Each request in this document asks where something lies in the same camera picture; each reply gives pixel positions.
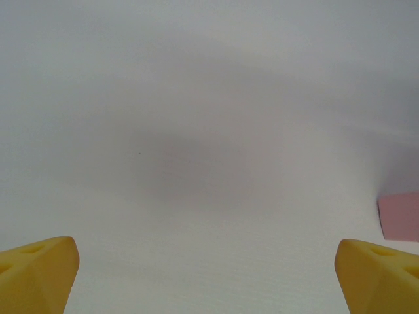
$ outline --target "pink paper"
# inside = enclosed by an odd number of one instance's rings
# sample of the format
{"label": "pink paper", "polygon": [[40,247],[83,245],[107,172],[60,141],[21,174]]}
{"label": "pink paper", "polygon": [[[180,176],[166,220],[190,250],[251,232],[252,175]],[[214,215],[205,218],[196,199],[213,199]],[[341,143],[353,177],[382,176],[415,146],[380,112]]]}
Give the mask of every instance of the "pink paper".
{"label": "pink paper", "polygon": [[384,196],[378,210],[385,239],[419,242],[419,192]]}

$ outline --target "yellow object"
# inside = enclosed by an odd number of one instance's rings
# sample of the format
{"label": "yellow object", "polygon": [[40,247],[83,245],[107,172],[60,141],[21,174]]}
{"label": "yellow object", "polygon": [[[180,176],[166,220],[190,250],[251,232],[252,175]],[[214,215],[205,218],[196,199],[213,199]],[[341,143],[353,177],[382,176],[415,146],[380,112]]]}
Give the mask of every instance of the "yellow object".
{"label": "yellow object", "polygon": [[419,313],[419,256],[343,240],[335,269],[351,314]]}
{"label": "yellow object", "polygon": [[0,313],[63,313],[79,268],[72,237],[0,253]]}

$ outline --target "white paper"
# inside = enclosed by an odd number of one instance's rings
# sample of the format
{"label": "white paper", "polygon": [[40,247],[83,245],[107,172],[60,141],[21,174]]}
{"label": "white paper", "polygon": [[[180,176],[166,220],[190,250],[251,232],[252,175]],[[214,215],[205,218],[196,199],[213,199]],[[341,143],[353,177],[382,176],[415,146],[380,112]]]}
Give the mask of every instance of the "white paper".
{"label": "white paper", "polygon": [[415,1],[3,1],[0,249],[66,313],[348,313],[341,239],[419,189]]}

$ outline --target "hole in yellow block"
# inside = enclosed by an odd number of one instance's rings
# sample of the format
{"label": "hole in yellow block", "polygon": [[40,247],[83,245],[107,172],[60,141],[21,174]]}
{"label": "hole in yellow block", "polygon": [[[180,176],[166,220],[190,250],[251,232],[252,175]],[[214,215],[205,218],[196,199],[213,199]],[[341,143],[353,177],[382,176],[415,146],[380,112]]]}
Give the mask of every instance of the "hole in yellow block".
{"label": "hole in yellow block", "polygon": [[405,271],[419,279],[419,267],[406,267]]}
{"label": "hole in yellow block", "polygon": [[372,252],[374,252],[375,254],[380,255],[380,256],[395,256],[394,252],[389,252],[389,251],[386,251],[385,249],[372,247],[371,250],[372,250]]}
{"label": "hole in yellow block", "polygon": [[3,265],[0,265],[0,275],[2,274],[2,273],[4,273],[5,271],[7,271],[9,268],[11,268],[12,267],[12,265],[10,265],[10,264],[3,264]]}
{"label": "hole in yellow block", "polygon": [[22,249],[21,253],[36,253],[44,248],[44,245],[38,245],[37,247],[28,247],[27,249]]}

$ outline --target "white backdrop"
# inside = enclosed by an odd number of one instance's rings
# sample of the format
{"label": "white backdrop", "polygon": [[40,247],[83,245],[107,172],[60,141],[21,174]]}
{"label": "white backdrop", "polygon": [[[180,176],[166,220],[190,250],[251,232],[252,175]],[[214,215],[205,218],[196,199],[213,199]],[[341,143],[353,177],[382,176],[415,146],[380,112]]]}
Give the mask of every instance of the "white backdrop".
{"label": "white backdrop", "polygon": [[66,313],[348,313],[338,242],[419,189],[417,1],[0,4],[0,249]]}

